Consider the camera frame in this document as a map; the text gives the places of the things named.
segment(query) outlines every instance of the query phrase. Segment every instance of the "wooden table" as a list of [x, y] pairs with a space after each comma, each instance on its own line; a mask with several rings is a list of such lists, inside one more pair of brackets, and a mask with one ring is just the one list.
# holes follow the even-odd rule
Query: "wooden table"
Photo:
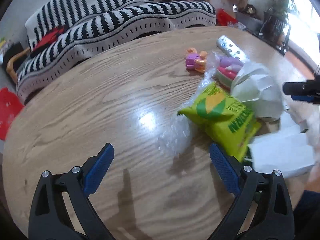
[[[4, 187], [12, 217], [26, 234], [33, 194], [44, 170], [81, 166], [106, 142], [115, 159], [90, 201], [116, 239], [207, 239], [233, 201], [209, 159], [211, 140], [199, 134], [176, 158], [157, 138], [201, 77], [185, 70], [188, 47], [220, 51], [228, 36], [265, 64], [279, 84], [303, 77], [279, 53], [246, 32], [190, 28], [128, 42], [79, 64], [43, 89], [13, 122], [4, 149]], [[316, 106], [295, 103], [316, 120]], [[319, 120], [310, 122], [312, 143]], [[288, 180], [296, 205], [305, 177]], [[67, 207], [79, 228], [79, 222]]]

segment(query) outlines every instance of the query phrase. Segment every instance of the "wood grain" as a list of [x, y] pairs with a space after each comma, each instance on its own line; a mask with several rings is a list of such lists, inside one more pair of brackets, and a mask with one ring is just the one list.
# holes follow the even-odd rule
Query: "wood grain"
[[[207, 239], [233, 201], [211, 165], [211, 140], [199, 134], [188, 151], [172, 158], [160, 153], [157, 138], [201, 79], [185, 70], [186, 49], [220, 51], [216, 41], [221, 35], [265, 64], [280, 85], [303, 80], [271, 47], [227, 27], [156, 34], [86, 60], [43, 89], [11, 126], [4, 186], [18, 227], [27, 234], [42, 171], [67, 172], [109, 142], [115, 159], [90, 201], [116, 239]], [[305, 118], [314, 121], [319, 115], [312, 105], [291, 104]], [[314, 145], [318, 120], [310, 125]], [[304, 181], [288, 181], [293, 205]], [[70, 202], [67, 207], [75, 221]]]

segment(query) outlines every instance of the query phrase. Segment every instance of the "silver screw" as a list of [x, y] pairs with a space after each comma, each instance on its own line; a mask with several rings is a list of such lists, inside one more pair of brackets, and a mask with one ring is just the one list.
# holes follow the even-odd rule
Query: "silver screw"
[[250, 172], [252, 171], [252, 168], [248, 165], [244, 166], [243, 169], [246, 171], [246, 172]]
[[275, 175], [276, 175], [276, 176], [281, 176], [281, 171], [275, 170]]
[[73, 173], [78, 173], [80, 171], [80, 167], [79, 166], [74, 166], [71, 171]]
[[48, 176], [49, 176], [49, 171], [42, 172], [42, 177], [48, 177]]

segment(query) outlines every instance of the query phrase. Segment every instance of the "green package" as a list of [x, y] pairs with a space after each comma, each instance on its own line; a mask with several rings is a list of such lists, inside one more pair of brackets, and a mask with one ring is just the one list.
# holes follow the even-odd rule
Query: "green package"
[[244, 104], [223, 91], [215, 82], [208, 85], [192, 106], [178, 114], [184, 114], [196, 123], [227, 154], [242, 161], [248, 142], [260, 129], [254, 113]]

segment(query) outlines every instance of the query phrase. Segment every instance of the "green bag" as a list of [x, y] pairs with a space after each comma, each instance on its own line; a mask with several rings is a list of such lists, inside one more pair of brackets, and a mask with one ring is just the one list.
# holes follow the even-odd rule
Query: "green bag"
[[196, 123], [227, 154], [242, 161], [248, 142], [260, 129], [254, 113], [244, 104], [227, 94], [215, 82], [208, 85], [192, 106], [178, 114], [184, 114]]

